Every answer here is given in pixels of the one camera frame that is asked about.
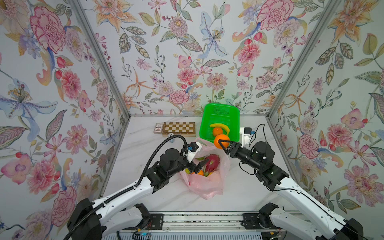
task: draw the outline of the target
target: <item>banana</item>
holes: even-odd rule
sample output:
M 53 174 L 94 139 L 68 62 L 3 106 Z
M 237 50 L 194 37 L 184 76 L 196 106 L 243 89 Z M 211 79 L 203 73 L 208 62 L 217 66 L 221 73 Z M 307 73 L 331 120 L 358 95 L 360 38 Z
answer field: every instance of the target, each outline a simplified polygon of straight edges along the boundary
M 229 134 L 229 127 L 227 125 L 225 125 L 225 124 L 222 124 L 222 123 L 212 123 L 209 126 L 210 127 L 221 127 L 222 129 L 224 129 L 227 132 L 227 136 Z

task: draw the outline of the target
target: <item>wall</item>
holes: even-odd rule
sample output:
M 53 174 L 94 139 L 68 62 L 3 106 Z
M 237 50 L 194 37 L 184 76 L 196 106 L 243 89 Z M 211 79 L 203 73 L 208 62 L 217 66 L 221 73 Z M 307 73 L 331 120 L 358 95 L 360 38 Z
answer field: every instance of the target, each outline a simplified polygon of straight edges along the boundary
M 126 118 L 65 0 L 0 1 L 0 80 L 0 239 L 63 239 Z
M 383 10 L 343 1 L 272 117 L 301 185 L 374 239 L 384 234 Z
M 265 113 L 325 0 L 81 1 L 131 113 Z

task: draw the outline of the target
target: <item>plastic bag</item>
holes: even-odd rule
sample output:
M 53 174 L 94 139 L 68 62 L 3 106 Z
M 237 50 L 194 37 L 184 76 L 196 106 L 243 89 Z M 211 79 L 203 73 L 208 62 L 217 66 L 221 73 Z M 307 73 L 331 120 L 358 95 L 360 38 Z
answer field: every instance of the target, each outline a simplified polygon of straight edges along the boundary
M 222 149 L 218 149 L 213 143 L 201 138 L 197 138 L 195 142 L 202 145 L 202 149 L 196 154 L 193 161 L 199 163 L 198 157 L 207 157 L 210 154 L 217 154 L 220 157 L 220 164 L 216 171 L 212 172 L 208 177 L 199 174 L 187 174 L 185 171 L 180 172 L 188 189 L 196 193 L 204 199 L 210 199 L 216 194 L 223 195 L 224 179 L 230 168 L 230 160 Z

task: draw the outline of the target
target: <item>green basket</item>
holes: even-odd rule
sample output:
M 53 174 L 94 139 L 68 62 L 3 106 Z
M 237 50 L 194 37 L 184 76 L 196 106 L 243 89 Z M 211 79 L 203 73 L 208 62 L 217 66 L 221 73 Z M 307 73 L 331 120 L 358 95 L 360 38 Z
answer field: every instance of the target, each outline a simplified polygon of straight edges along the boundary
M 204 108 L 200 126 L 200 138 L 214 142 L 212 123 L 222 123 L 229 127 L 229 139 L 238 142 L 240 138 L 240 111 L 237 107 L 225 104 L 209 103 Z

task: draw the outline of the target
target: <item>white marble table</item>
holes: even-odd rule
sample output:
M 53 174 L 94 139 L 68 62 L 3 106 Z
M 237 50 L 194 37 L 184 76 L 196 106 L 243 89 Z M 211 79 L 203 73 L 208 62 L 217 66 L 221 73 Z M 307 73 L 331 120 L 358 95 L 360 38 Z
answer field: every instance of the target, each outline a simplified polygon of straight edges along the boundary
M 112 174 L 106 186 L 104 196 L 114 193 L 139 178 L 149 157 L 155 148 L 165 139 L 161 134 L 154 134 L 156 123 L 166 121 L 196 122 L 196 134 L 198 136 L 202 117 L 187 116 L 146 116 L 132 117 L 120 152 L 114 164 Z M 265 134 L 268 143 L 275 151 L 274 163 L 288 172 L 283 157 L 277 147 L 272 133 L 264 117 L 240 117 L 241 127 L 256 127 L 265 123 Z M 187 137 L 187 142 L 192 142 L 195 137 Z M 259 129 L 256 140 L 264 141 L 262 129 Z M 152 161 L 159 160 L 168 148 L 182 148 L 181 139 L 175 139 L 174 143 L 166 143 Z M 216 195 L 209 200 L 200 198 L 189 192 L 179 175 L 173 176 L 169 184 L 158 192 L 141 199 L 149 211 L 251 211 L 258 210 L 268 202 L 284 206 L 286 210 L 295 208 L 276 193 L 268 191 L 254 175 L 248 175 L 238 167 L 238 159 L 231 160 L 231 169 L 225 179 L 223 195 Z M 242 165 L 244 170 L 253 172 L 252 168 Z

